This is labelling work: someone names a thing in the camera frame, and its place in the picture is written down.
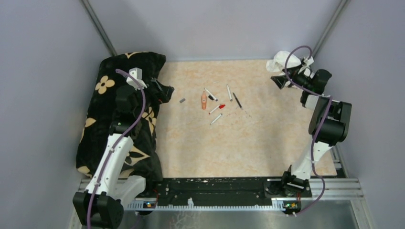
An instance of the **black fabric with flower pattern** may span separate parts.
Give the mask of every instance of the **black fabric with flower pattern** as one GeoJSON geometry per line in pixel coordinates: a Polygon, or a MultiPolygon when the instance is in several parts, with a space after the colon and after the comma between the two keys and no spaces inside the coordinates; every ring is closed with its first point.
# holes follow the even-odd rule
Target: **black fabric with flower pattern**
{"type": "Polygon", "coordinates": [[[122,69],[142,69],[145,89],[146,109],[142,114],[141,131],[134,146],[127,154],[120,178],[140,175],[147,181],[161,181],[162,170],[156,154],[156,119],[159,105],[167,103],[174,91],[157,81],[159,72],[166,62],[166,56],[154,52],[132,52],[103,60],[100,64],[95,90],[87,110],[85,127],[76,155],[76,168],[79,172],[92,177],[96,172],[104,149],[107,145],[108,131],[116,109],[116,91],[127,85],[125,78],[115,72],[122,69]]]}

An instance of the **beige table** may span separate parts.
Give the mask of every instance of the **beige table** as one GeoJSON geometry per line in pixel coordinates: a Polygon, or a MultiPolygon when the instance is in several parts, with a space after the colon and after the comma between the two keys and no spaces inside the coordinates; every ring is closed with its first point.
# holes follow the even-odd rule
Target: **beige table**
{"type": "MultiPolygon", "coordinates": [[[[159,80],[175,91],[160,106],[156,127],[164,177],[281,176],[299,157],[309,141],[312,111],[301,106],[301,90],[279,90],[265,65],[265,60],[165,64],[159,80]],[[229,101],[227,84],[243,110],[229,101]],[[219,101],[207,99],[202,110],[205,87],[219,101]],[[220,103],[226,107],[208,115],[220,103]]],[[[317,172],[336,174],[329,153],[317,172]]]]}

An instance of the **gray wall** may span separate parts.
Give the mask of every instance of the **gray wall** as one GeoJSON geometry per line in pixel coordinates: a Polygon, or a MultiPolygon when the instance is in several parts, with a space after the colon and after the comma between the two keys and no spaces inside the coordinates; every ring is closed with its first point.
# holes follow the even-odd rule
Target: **gray wall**
{"type": "Polygon", "coordinates": [[[340,0],[90,0],[117,53],[267,59],[314,46],[340,0]]]}
{"type": "Polygon", "coordinates": [[[404,228],[405,1],[352,1],[320,51],[327,92],[353,104],[342,143],[378,228],[404,228]]]}
{"type": "Polygon", "coordinates": [[[78,0],[2,0],[0,34],[0,227],[62,229],[108,52],[78,0]]]}

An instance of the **black pen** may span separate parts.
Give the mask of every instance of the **black pen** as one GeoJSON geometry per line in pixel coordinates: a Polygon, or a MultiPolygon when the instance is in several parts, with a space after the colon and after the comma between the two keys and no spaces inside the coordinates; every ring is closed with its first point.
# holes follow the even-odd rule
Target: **black pen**
{"type": "Polygon", "coordinates": [[[239,107],[241,108],[241,110],[243,110],[242,105],[240,105],[239,99],[238,97],[236,97],[236,94],[232,92],[232,94],[234,94],[234,97],[236,99],[236,102],[238,103],[239,107]]]}

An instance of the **white cloth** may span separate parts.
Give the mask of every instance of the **white cloth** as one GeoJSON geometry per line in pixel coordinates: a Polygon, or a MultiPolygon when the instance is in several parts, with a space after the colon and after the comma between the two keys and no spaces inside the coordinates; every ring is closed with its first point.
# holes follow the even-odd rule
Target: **white cloth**
{"type": "MultiPolygon", "coordinates": [[[[267,71],[271,73],[281,72],[284,69],[284,65],[286,64],[286,60],[290,52],[287,51],[279,51],[274,56],[272,60],[268,60],[266,63],[267,71]]],[[[290,59],[287,63],[287,68],[293,68],[301,65],[301,60],[295,55],[291,55],[290,59]]]]}

